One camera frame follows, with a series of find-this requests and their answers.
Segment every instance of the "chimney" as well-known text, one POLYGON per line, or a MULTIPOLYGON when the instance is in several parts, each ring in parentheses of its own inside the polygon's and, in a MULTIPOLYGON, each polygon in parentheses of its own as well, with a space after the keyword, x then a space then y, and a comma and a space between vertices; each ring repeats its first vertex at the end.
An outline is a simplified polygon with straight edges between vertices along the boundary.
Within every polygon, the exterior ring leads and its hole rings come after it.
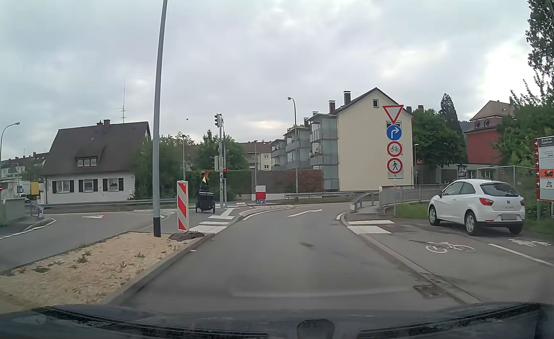
POLYGON ((350 91, 345 90, 344 91, 344 105, 348 105, 350 103, 350 91))

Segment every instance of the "car wheel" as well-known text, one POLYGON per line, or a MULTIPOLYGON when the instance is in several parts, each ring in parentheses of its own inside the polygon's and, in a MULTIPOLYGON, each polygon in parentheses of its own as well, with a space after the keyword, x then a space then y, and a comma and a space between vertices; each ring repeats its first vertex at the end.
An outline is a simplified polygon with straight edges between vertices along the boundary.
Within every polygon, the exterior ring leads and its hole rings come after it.
POLYGON ((520 233, 522 233, 522 229, 524 228, 524 226, 518 226, 518 227, 507 227, 509 229, 509 233, 513 234, 513 235, 518 235, 520 233))
POLYGON ((440 219, 438 219, 438 215, 436 214, 436 207, 434 207, 434 205, 431 205, 428 209, 428 218, 429 218, 430 225, 432 226, 440 225, 440 219))
POLYGON ((480 227, 476 223, 476 215, 471 211, 466 213, 465 226, 469 235, 478 235, 480 232, 480 227))

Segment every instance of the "white car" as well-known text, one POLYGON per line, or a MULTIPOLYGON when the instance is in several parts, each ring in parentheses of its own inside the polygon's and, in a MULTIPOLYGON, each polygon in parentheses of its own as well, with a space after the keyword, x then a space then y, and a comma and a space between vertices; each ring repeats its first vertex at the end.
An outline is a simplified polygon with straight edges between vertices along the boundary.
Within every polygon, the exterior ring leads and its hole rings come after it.
POLYGON ((450 221, 464 225, 469 235, 477 235, 481 227, 507 227, 511 234, 520 234, 525 217, 524 198, 510 184, 495 180, 455 181, 434 196, 428 208, 431 225, 450 221))

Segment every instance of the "red building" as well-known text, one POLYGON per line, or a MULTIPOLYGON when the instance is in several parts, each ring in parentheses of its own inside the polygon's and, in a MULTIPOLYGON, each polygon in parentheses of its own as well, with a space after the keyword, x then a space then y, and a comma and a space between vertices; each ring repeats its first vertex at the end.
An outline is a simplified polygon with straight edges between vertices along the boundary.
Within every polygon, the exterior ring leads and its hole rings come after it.
POLYGON ((490 100, 476 115, 470 119, 470 127, 465 132, 467 161, 469 164, 496 164, 500 153, 494 148, 499 141, 497 125, 506 115, 513 115, 512 104, 490 100))

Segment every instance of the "bicycle symbol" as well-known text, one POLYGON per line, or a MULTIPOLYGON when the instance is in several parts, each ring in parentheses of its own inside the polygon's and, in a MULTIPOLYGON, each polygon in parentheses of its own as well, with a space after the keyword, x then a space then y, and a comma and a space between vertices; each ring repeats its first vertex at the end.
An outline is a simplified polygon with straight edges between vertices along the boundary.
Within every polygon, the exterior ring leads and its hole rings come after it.
POLYGON ((475 251, 473 247, 469 247, 465 245, 454 245, 446 241, 444 243, 434 243, 433 241, 430 241, 426 246, 426 250, 432 251, 434 253, 446 253, 449 250, 459 250, 463 252, 475 251))

